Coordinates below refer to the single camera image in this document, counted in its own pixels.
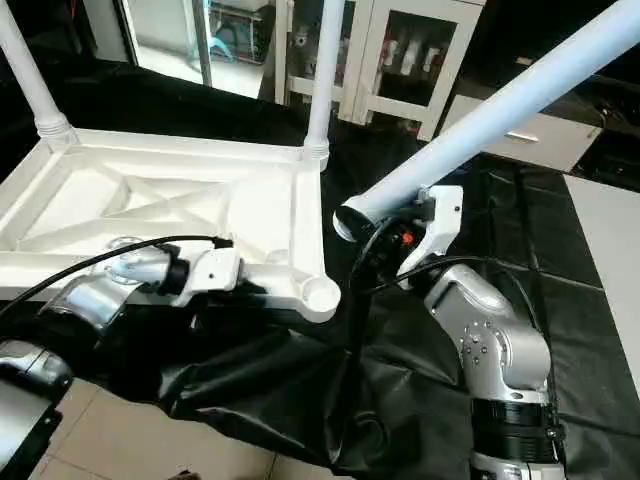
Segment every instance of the black plastic sheet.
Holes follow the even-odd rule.
[[[127,65],[66,61],[45,74],[77,127],[289,145],[304,138],[293,112]],[[5,174],[36,140],[18,95],[11,81],[0,84]],[[334,127],[322,176],[325,256],[347,298],[355,251],[333,233],[331,215],[420,145]],[[548,334],[568,477],[640,478],[638,396],[561,175],[480,156],[445,181],[465,188],[450,253],[503,261]],[[474,266],[525,315],[504,275]],[[32,310],[16,334],[50,340],[55,328],[30,321]],[[376,295],[366,316],[345,301],[323,325],[212,300],[205,310],[131,307],[117,332],[97,352],[75,352],[79,373],[174,418],[356,478],[469,475],[470,400],[455,348],[420,299],[397,288]]]

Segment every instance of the white table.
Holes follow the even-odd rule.
[[[640,194],[565,176],[640,392]]]

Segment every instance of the black cable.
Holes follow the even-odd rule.
[[[159,237],[159,238],[153,238],[151,240],[144,240],[142,242],[134,243],[132,245],[127,245],[126,247],[121,247],[115,250],[111,250],[109,252],[103,253],[101,255],[97,255],[87,260],[83,260],[82,262],[76,263],[75,265],[72,265],[69,268],[65,268],[64,270],[54,275],[51,275],[49,278],[43,280],[37,285],[21,293],[16,298],[14,298],[11,302],[5,305],[5,307],[2,310],[0,310],[0,320],[17,305],[25,302],[26,300],[29,300],[31,297],[42,292],[45,288],[64,279],[65,277],[68,277],[69,275],[76,273],[80,270],[83,270],[87,267],[91,267],[97,263],[104,262],[105,260],[108,260],[110,258],[117,257],[125,253],[133,252],[135,250],[140,250],[141,248],[145,248],[145,247],[153,247],[153,246],[160,245],[162,243],[167,243],[167,242],[182,242],[182,241],[196,241],[196,240],[209,241],[209,242],[212,242],[214,245],[216,244],[216,242],[221,242],[221,241],[228,242],[228,240],[224,240],[219,237],[209,237],[206,235],[170,235],[168,237]]]
[[[380,238],[380,236],[384,232],[386,232],[387,229],[396,220],[397,220],[397,217],[395,217],[395,216],[389,217],[385,221],[383,221],[380,225],[378,225],[378,227],[373,232],[371,237],[369,237],[369,240],[367,240],[367,243],[365,243],[365,245],[358,252],[358,256],[356,257],[355,261],[353,262],[353,266],[351,267],[351,273],[349,274],[349,282],[348,282],[349,291],[352,290],[353,279],[355,278],[356,274],[358,273],[358,270],[360,270],[360,268],[362,268],[362,265],[364,264],[364,261],[366,260],[367,256],[371,252],[371,249],[373,248],[373,245]]]
[[[428,272],[429,270],[433,270],[434,268],[438,268],[438,267],[442,267],[445,265],[450,265],[452,263],[462,263],[462,262],[484,262],[484,261],[492,261],[491,258],[487,258],[487,257],[479,257],[476,255],[454,255],[451,257],[443,257],[443,258],[438,258],[436,260],[432,260],[428,263],[424,263],[422,265],[419,265],[411,270],[409,270],[406,273],[403,273],[402,275],[398,275],[397,277],[381,284],[378,285],[376,287],[370,288],[368,290],[365,290],[364,292],[362,292],[363,295],[373,295],[374,293],[378,293],[381,292],[382,290],[386,290],[389,287],[392,287],[394,285],[397,285],[398,283],[400,283],[403,280],[406,280],[407,278],[413,277],[414,275],[417,275],[418,273],[422,273],[422,272]]]
[[[525,307],[527,309],[527,314],[529,316],[529,320],[531,321],[533,328],[535,328],[539,332],[542,332],[540,324],[538,323],[538,316],[536,315],[536,311],[533,308],[531,299],[529,298],[529,295],[527,295],[527,292],[522,286],[522,283],[520,283],[520,280],[518,280],[512,272],[510,272],[509,270],[504,268],[502,265],[500,265],[498,260],[491,257],[480,257],[476,255],[454,255],[450,257],[438,258],[436,260],[432,260],[429,263],[425,263],[412,270],[409,270],[408,272],[403,273],[402,275],[398,275],[397,277],[395,277],[392,280],[389,280],[388,282],[385,282],[381,285],[365,290],[364,292],[362,292],[362,295],[373,295],[375,293],[381,292],[382,290],[386,290],[387,288],[392,287],[393,285],[397,285],[401,281],[406,280],[407,278],[413,277],[418,273],[428,272],[430,270],[433,270],[435,268],[439,268],[445,265],[450,265],[452,263],[462,263],[462,262],[491,262],[497,265],[498,268],[500,268],[500,272],[504,273],[509,278],[511,283],[513,283],[513,285],[517,288],[518,293],[525,304]]]

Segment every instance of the drawer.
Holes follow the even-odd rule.
[[[471,112],[481,100],[456,95],[442,131]],[[601,128],[539,113],[483,151],[568,172],[580,160]]]

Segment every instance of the white tube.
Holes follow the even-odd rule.
[[[40,136],[53,138],[69,133],[67,118],[53,101],[6,0],[0,0],[0,47],[29,102]]]
[[[443,135],[345,203],[372,222],[415,198],[482,148],[522,124],[640,42],[640,0],[618,0]],[[338,233],[351,240],[334,217]]]
[[[304,142],[305,148],[312,155],[318,156],[325,165],[329,157],[327,133],[331,115],[331,92],[340,51],[344,4],[345,0],[325,0],[324,2],[309,130]]]

